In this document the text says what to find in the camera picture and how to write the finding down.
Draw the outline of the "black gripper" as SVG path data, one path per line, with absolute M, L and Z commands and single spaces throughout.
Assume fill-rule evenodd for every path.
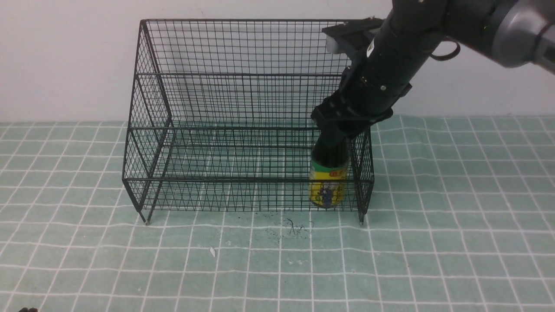
M 320 150 L 347 150 L 353 139 L 392 115 L 392 106 L 411 88 L 411 62 L 366 62 L 345 69 L 338 89 L 316 106 L 311 118 L 320 131 Z

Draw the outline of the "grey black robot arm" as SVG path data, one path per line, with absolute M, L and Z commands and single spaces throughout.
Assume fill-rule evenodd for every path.
M 329 26 L 327 51 L 351 61 L 311 119 L 327 147 L 392 116 L 428 59 L 454 58 L 464 45 L 506 68 L 554 71 L 552 0 L 395 0 L 385 19 Z

